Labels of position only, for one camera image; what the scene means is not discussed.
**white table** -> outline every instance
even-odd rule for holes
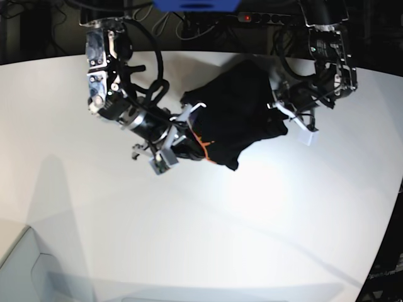
[[[179,112],[183,91],[233,55],[164,58],[163,103]],[[133,60],[149,83],[154,55]],[[317,111],[313,147],[290,123],[242,153],[237,172],[184,160],[157,177],[130,158],[139,138],[88,113],[86,71],[84,56],[0,67],[0,218],[34,228],[75,298],[356,299],[402,180],[403,79],[359,70],[358,92]]]

